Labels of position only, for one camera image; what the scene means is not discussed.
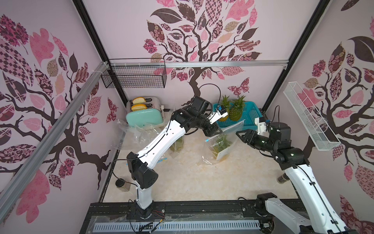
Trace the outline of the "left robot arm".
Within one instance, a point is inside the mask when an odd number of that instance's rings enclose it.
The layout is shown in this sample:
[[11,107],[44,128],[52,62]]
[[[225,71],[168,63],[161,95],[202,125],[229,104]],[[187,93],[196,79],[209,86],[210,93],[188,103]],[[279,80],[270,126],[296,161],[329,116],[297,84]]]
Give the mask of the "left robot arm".
[[199,96],[194,96],[189,104],[175,110],[166,127],[145,148],[138,153],[130,152],[124,159],[137,189],[135,211],[142,219],[153,212],[152,187],[159,175],[154,170],[162,155],[181,137],[189,135],[189,130],[201,129],[205,136],[213,137],[222,133],[217,121],[227,117],[225,107],[213,104]]

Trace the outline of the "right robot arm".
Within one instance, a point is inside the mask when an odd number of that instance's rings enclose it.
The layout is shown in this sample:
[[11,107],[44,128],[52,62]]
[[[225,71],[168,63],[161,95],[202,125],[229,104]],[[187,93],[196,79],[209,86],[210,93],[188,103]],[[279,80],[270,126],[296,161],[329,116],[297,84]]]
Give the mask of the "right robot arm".
[[300,148],[291,145],[291,128],[283,122],[256,118],[257,130],[237,131],[239,139],[265,157],[274,159],[283,171],[279,183],[290,181],[298,193],[308,217],[285,205],[273,193],[257,196],[255,210],[261,216],[272,215],[294,234],[356,234],[339,217],[319,186],[308,159]]

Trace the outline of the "zip bag with blue seal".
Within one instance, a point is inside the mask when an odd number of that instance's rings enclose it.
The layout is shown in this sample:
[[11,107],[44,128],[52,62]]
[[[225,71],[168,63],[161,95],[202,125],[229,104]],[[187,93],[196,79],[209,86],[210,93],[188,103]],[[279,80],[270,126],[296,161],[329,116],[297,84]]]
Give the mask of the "zip bag with blue seal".
[[166,158],[166,157],[162,157],[161,159],[158,160],[158,163],[163,162],[163,161],[165,161],[165,160],[167,160],[167,159],[168,159],[168,158]]

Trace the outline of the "clear zip bag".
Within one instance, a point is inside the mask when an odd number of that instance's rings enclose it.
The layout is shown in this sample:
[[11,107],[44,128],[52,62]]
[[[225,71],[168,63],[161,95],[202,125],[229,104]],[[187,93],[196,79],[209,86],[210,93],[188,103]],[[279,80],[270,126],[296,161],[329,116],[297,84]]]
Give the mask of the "clear zip bag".
[[148,146],[161,132],[161,129],[152,124],[144,127],[131,127],[123,120],[115,121],[115,137],[112,148],[117,150],[140,151]]

